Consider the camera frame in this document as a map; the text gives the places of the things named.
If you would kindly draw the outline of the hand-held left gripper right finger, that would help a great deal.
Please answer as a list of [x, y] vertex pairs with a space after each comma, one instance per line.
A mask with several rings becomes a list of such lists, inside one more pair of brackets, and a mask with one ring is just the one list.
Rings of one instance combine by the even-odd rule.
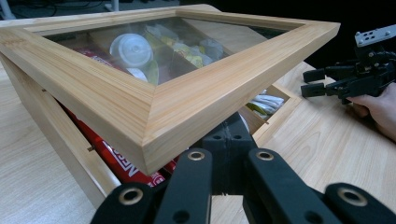
[[243, 194], [247, 183], [245, 159], [256, 146], [248, 127], [239, 113], [232, 115], [231, 123], [231, 194]]

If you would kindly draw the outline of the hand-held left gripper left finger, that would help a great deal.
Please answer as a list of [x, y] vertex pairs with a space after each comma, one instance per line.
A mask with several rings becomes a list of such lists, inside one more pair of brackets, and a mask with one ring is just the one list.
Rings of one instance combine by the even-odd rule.
[[230, 184], [230, 133], [228, 120], [211, 130], [203, 139], [202, 147], [212, 155], [212, 194], [226, 195]]

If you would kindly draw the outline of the wooden tea box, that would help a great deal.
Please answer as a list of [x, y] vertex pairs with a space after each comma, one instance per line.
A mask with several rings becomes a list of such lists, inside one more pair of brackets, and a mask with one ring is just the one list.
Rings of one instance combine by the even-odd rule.
[[[52, 41], [57, 34], [180, 17], [235, 44], [234, 55], [148, 84]], [[12, 22], [0, 62], [23, 105], [93, 205], [118, 182], [73, 123], [80, 118], [150, 174], [334, 38], [335, 22], [164, 7]]]

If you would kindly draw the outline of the stack of red stick packets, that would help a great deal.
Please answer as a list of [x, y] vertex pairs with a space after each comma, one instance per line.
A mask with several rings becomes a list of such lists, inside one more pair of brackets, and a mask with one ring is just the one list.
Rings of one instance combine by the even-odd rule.
[[177, 168], [177, 158], [168, 162], [163, 168], [155, 172], [153, 175], [145, 175], [137, 169], [130, 161], [122, 156], [113, 146], [105, 141], [85, 122], [79, 119], [71, 110], [63, 105], [64, 111], [69, 118], [77, 125], [84, 137], [92, 145], [92, 148], [105, 162], [115, 177], [121, 182], [139, 182], [149, 185], [150, 187], [159, 186], [167, 180]]

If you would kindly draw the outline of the pile of clear tea packets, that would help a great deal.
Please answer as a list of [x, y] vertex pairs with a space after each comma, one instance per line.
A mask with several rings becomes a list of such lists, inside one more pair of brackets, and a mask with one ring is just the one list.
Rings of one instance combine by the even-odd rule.
[[[196, 44], [187, 45], [186, 40], [180, 39], [176, 33], [160, 24], [147, 27], [147, 38], [151, 44], [154, 44], [154, 40], [159, 40], [167, 45], [173, 50], [173, 58], [178, 54], [193, 68], [202, 68], [228, 56], [225, 48], [216, 39], [197, 36]], [[264, 90], [247, 103], [247, 107], [262, 119], [268, 119], [284, 102], [281, 97], [270, 95]]]

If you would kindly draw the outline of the small white capsule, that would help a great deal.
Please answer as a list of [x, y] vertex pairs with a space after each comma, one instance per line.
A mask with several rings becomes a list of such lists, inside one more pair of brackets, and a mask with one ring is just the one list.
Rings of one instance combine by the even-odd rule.
[[138, 68], [128, 68], [127, 71], [134, 77], [139, 78], [143, 81], [148, 82], [148, 79], [146, 78], [145, 74]]

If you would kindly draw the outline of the large white capsule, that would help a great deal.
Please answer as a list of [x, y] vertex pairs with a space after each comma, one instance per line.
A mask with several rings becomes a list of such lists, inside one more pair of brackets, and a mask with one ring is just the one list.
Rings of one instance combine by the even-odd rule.
[[142, 67], [152, 60], [153, 50], [145, 37], [138, 34], [117, 36], [110, 45], [109, 53], [126, 67]]

